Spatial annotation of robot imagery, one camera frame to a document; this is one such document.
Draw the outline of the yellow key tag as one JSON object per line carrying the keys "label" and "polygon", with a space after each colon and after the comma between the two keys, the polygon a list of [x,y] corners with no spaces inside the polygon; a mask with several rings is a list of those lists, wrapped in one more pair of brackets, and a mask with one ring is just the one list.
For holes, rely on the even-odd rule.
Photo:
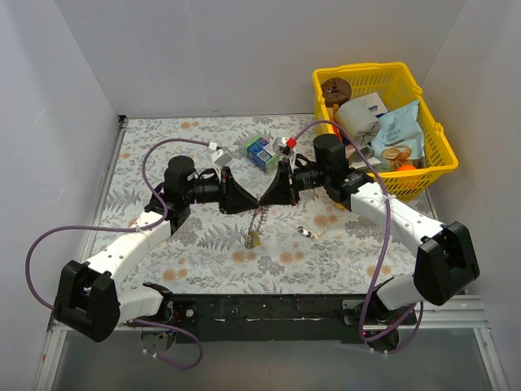
{"label": "yellow key tag", "polygon": [[257,231],[249,231],[247,233],[244,246],[247,249],[253,249],[261,245],[261,234]]}

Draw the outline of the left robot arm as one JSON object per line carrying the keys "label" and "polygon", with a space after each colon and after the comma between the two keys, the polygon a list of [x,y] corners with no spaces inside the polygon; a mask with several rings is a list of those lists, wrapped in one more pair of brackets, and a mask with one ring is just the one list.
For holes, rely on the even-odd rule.
{"label": "left robot arm", "polygon": [[53,316],[95,342],[107,339],[121,323],[139,319],[157,326],[171,323],[173,294],[157,283],[135,290],[120,286],[149,252],[176,233],[193,204],[216,203],[224,214],[257,207],[257,199],[241,187],[229,167],[195,171],[187,156],[172,158],[164,180],[129,233],[118,237],[85,262],[70,261],[61,271]]}

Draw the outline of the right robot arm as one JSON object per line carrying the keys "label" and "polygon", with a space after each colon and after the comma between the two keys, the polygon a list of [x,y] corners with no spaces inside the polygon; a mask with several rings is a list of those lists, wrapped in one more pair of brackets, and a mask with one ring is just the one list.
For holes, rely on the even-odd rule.
{"label": "right robot arm", "polygon": [[460,222],[445,225],[383,194],[367,174],[350,167],[344,145],[333,134],[313,140],[315,159],[298,158],[296,166],[284,158],[260,205],[295,205],[302,191],[322,187],[347,210],[366,217],[416,257],[414,271],[379,284],[360,307],[376,323],[387,323],[398,310],[418,302],[443,305],[478,279],[480,270],[471,235]]}

